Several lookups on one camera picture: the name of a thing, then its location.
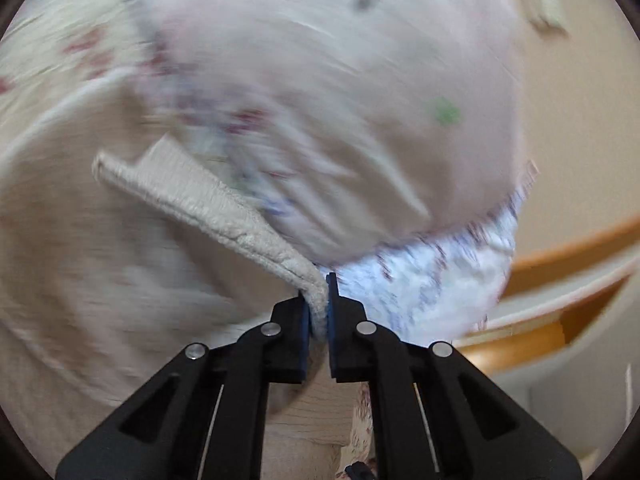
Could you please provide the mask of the beige cable-knit sweater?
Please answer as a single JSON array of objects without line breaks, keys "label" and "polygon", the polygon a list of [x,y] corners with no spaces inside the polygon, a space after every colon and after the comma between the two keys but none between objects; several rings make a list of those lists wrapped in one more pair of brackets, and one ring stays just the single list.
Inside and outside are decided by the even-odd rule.
[{"label": "beige cable-knit sweater", "polygon": [[344,136],[261,214],[154,112],[134,74],[83,84],[1,150],[1,407],[35,462],[63,456],[184,346],[219,347],[373,246]]}]

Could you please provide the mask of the blue floral pillow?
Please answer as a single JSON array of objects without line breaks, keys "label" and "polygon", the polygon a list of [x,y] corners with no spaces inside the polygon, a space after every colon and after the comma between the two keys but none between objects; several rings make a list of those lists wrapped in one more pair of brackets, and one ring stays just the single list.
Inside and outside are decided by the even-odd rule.
[{"label": "blue floral pillow", "polygon": [[524,186],[489,216],[460,230],[383,246],[353,263],[324,268],[341,295],[363,304],[372,322],[426,347],[477,328],[498,304],[515,254]]}]

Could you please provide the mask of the pink floral pillow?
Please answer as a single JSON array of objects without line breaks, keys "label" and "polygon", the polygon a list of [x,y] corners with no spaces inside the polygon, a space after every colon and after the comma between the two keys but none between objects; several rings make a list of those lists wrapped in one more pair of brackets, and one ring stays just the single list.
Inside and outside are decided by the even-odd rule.
[{"label": "pink floral pillow", "polygon": [[140,0],[269,221],[354,261],[522,182],[512,0]]}]

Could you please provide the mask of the cream floral bedspread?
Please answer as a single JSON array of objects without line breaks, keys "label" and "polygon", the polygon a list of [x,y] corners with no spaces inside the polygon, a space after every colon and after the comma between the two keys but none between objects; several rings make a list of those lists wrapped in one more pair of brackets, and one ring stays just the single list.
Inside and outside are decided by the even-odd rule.
[{"label": "cream floral bedspread", "polygon": [[170,127],[141,0],[26,0],[1,39],[1,162],[144,152]]}]

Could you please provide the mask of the wooden headboard frame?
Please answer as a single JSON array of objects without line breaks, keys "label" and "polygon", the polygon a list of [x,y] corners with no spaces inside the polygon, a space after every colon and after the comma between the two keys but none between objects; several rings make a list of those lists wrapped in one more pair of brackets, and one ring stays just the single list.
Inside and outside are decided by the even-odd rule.
[{"label": "wooden headboard frame", "polygon": [[454,346],[489,375],[540,363],[570,348],[638,271],[638,217],[519,258],[498,306]]}]

